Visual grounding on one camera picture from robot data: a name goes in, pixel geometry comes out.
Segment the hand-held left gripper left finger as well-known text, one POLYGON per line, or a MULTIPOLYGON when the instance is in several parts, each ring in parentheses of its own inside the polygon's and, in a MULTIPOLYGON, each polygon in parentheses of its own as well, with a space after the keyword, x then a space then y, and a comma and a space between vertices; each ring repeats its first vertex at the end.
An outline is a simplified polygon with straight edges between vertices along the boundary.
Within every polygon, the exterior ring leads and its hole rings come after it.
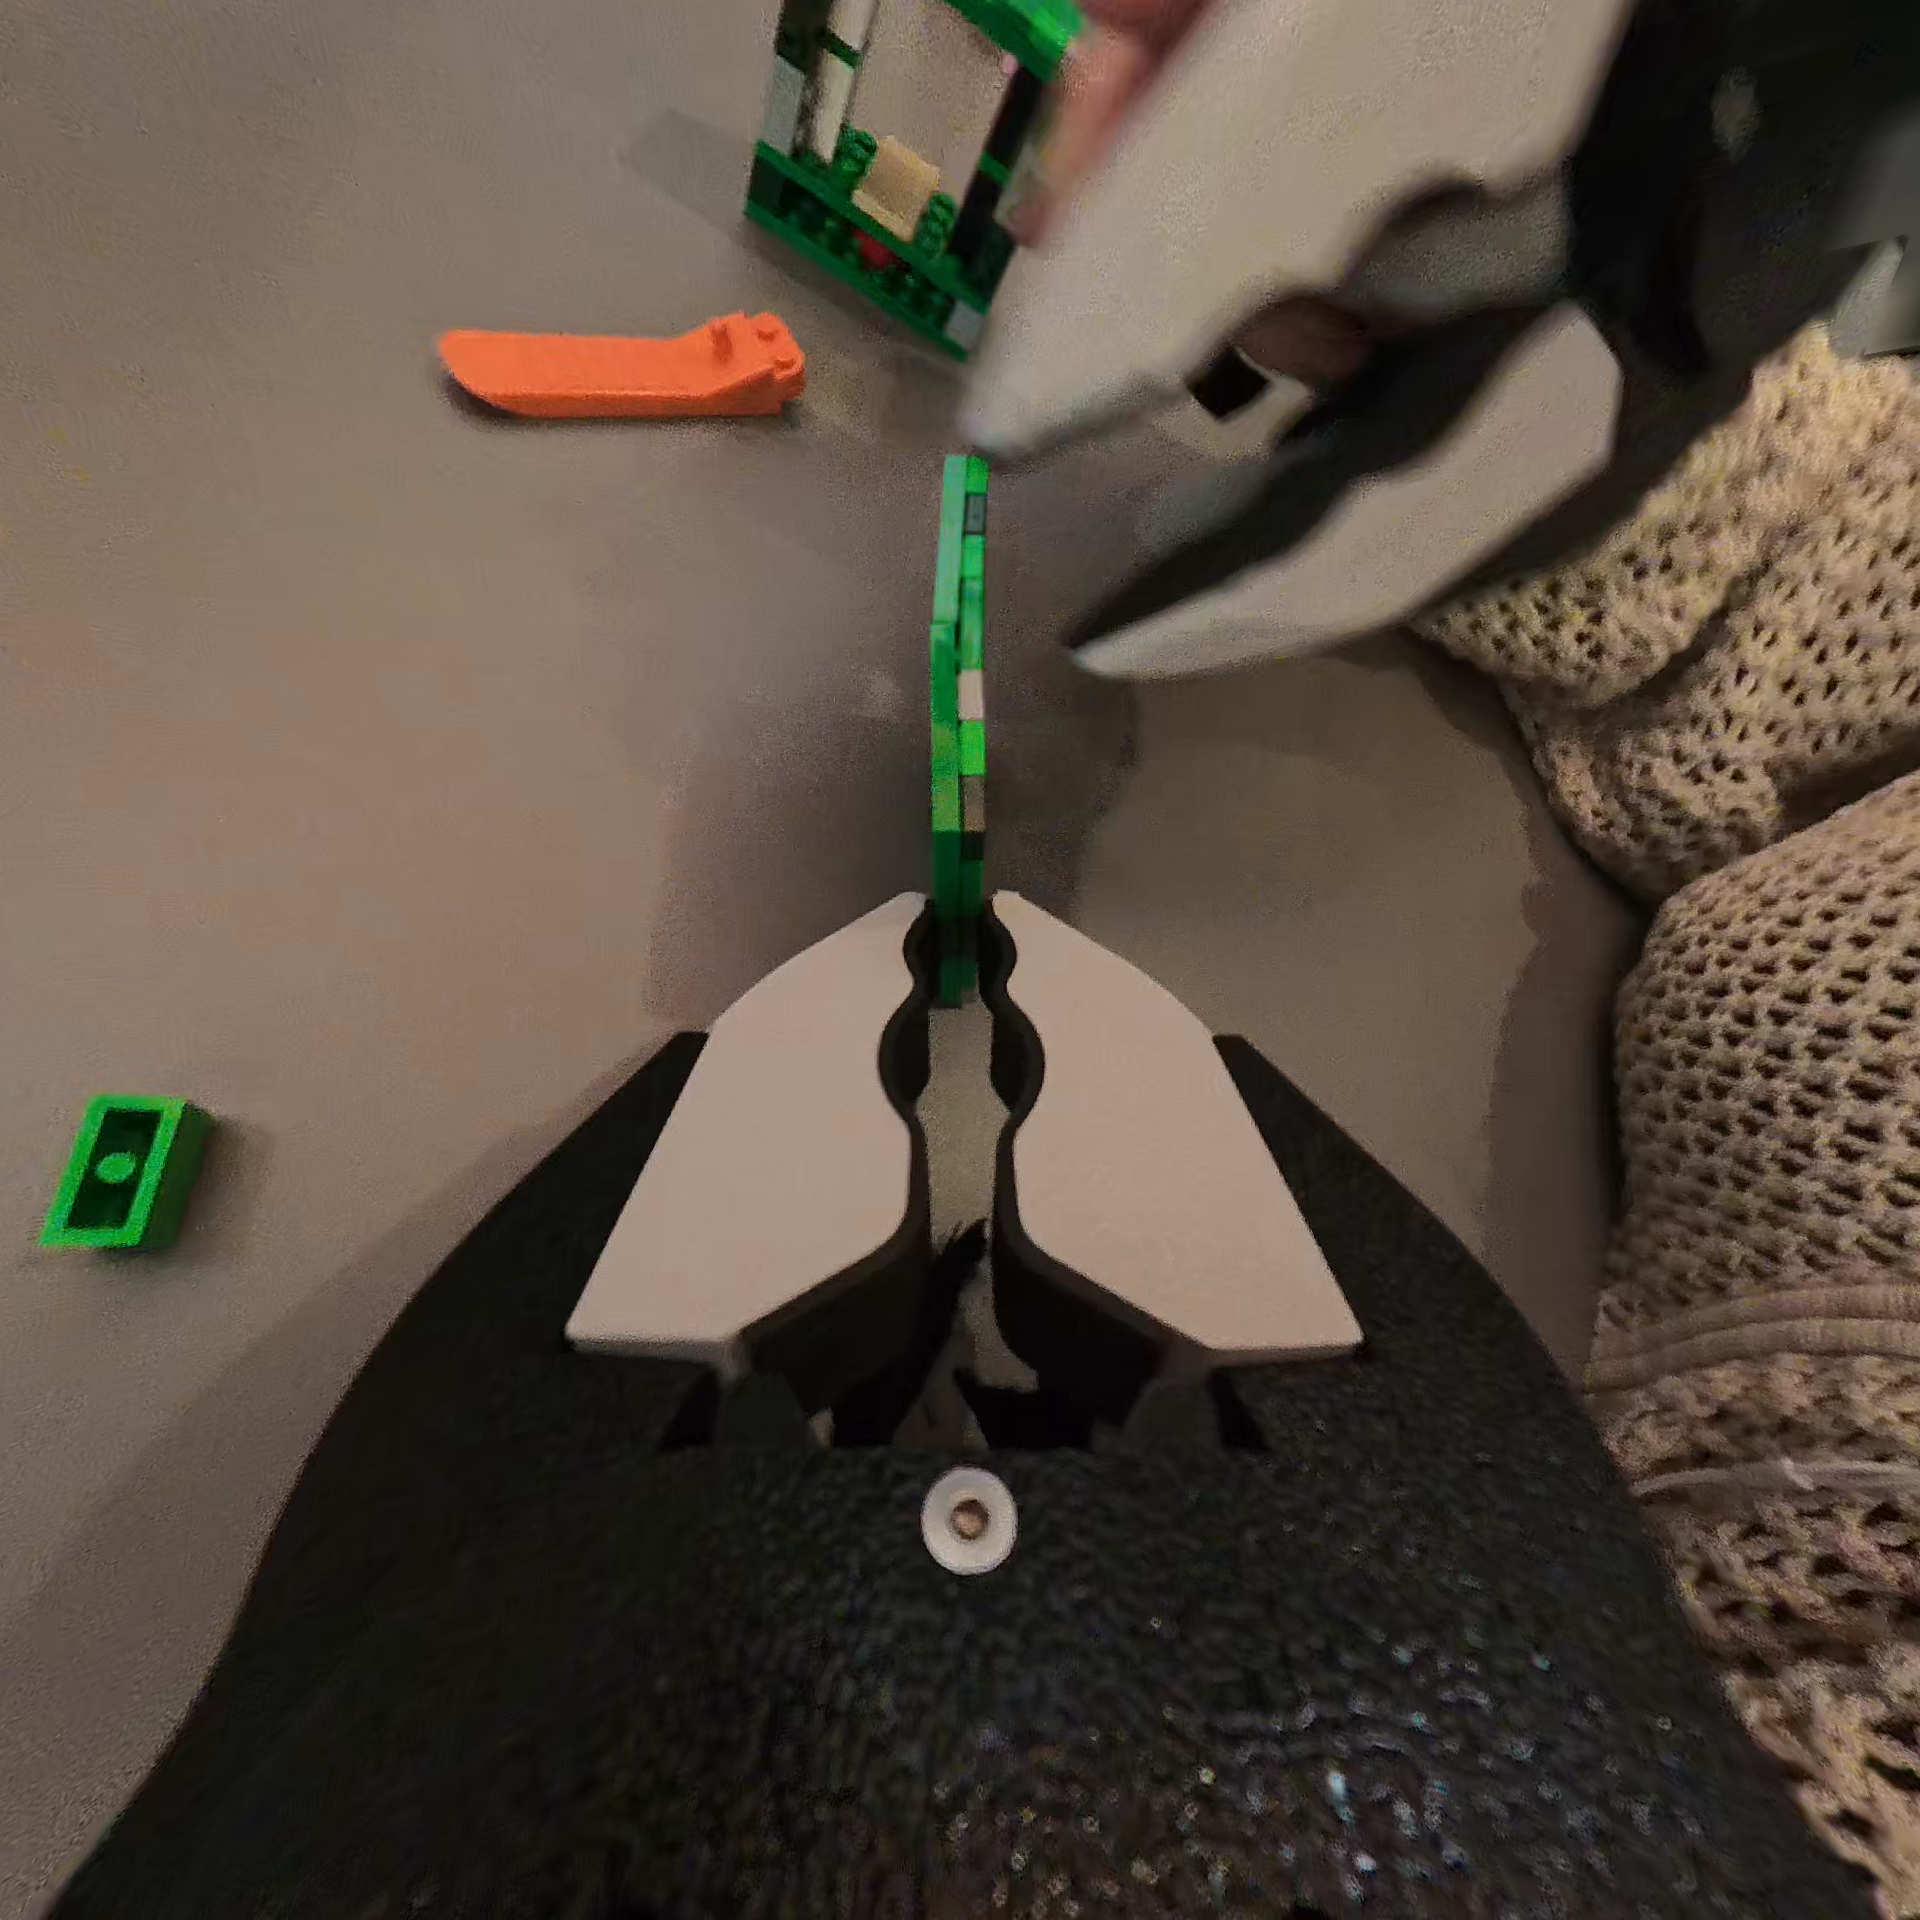
POLYGON ((580 1352, 774 1368, 771 1342, 914 1216, 917 1123, 880 1045, 923 1007, 899 894, 712 1021, 566 1319, 580 1352))

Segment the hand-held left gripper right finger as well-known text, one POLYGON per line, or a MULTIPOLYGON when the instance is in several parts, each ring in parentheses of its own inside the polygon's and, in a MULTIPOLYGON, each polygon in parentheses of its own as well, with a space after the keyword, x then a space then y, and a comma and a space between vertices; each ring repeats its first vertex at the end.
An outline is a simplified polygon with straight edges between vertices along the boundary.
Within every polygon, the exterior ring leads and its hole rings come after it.
POLYGON ((1040 1371, 1200 1375, 1355 1352, 1363 1331, 1211 1030, 1159 981, 997 890, 981 981, 1014 1090, 1006 1255, 1079 1322, 998 1310, 1040 1371))

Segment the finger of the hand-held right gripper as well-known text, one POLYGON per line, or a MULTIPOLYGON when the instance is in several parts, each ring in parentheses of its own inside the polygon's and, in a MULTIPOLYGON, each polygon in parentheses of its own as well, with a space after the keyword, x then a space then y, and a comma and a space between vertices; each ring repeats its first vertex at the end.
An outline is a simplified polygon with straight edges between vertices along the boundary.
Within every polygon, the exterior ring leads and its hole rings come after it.
POLYGON ((964 442, 1012 462, 1150 409, 1262 306, 1335 294, 1423 194, 1506 197, 1544 175, 1624 14, 1204 5, 1008 269, 967 374, 964 442))
POLYGON ((1104 681, 1179 681, 1395 629, 1604 473, 1623 390, 1573 301, 1419 333, 1091 613, 1071 658, 1104 681))

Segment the green pixel lego panel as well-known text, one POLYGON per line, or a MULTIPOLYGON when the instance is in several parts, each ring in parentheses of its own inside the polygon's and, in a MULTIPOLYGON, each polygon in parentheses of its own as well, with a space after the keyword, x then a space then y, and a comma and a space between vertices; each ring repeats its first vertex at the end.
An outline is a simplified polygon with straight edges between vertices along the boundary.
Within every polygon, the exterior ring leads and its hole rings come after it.
POLYGON ((987 462, 948 454, 928 622, 928 896, 941 1006, 976 991, 987 898, 987 517, 987 462))

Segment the person's right forearm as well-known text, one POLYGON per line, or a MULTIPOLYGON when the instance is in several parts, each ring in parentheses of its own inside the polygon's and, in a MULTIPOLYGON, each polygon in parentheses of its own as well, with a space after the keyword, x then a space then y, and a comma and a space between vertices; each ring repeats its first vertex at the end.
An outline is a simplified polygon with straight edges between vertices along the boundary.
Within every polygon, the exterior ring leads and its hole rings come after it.
POLYGON ((1586 554, 1412 631, 1496 685, 1557 819, 1648 905, 1912 775, 1912 369, 1800 326, 1586 554))

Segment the green lego plate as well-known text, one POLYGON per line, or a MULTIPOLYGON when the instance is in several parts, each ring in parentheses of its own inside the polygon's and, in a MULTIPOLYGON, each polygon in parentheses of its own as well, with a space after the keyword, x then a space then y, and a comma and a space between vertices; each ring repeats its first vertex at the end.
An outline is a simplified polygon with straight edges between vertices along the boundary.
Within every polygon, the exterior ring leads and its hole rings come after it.
POLYGON ((70 1142, 39 1248, 156 1255, 170 1250, 196 1187, 212 1118, 196 1102, 96 1094, 70 1142))

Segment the orange lego brick separator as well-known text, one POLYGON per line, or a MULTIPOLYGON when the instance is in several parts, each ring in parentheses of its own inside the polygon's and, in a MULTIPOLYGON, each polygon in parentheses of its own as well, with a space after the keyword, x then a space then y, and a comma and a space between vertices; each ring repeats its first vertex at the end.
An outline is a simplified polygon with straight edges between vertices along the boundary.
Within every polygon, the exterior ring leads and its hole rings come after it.
POLYGON ((806 355, 780 314, 731 312, 675 337, 458 326, 446 377, 470 400, 531 421, 780 415, 806 355))

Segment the beige knitted sleeve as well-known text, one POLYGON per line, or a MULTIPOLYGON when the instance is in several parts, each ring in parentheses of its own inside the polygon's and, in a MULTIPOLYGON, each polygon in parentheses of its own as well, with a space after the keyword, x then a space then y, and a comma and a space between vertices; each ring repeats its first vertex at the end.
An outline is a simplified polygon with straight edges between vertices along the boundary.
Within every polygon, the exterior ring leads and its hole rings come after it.
POLYGON ((1613 1072, 1590 1413, 1746 1733, 1915 1915, 1915 775, 1671 896, 1613 1072))

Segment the green lego frame build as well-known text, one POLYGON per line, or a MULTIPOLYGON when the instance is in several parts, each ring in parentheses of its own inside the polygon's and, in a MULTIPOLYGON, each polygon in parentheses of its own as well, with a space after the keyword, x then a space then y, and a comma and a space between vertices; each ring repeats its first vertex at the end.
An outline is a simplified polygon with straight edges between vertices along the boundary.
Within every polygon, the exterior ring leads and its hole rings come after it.
POLYGON ((784 2, 747 217, 968 360, 1084 22, 1075 2, 784 2))

